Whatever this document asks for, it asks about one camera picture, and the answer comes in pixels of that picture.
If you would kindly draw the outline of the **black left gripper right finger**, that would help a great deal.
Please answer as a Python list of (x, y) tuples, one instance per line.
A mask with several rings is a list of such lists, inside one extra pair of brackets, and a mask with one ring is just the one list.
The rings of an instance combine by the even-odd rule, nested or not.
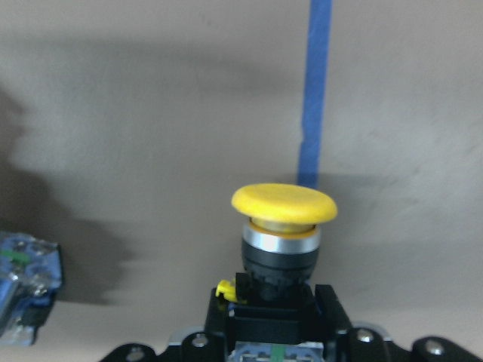
[(315, 286), (321, 311), (326, 361), (481, 361), (482, 358), (440, 336), (426, 336), (409, 349), (397, 345), (389, 334), (373, 325), (351, 322), (334, 288)]

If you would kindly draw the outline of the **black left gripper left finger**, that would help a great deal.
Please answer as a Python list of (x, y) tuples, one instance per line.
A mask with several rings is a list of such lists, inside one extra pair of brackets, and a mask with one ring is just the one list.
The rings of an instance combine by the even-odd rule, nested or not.
[(236, 340), (232, 331), (236, 297), (234, 293), (213, 292), (205, 324), (171, 336), (160, 353), (137, 342), (120, 345), (109, 353), (110, 361), (234, 361)]

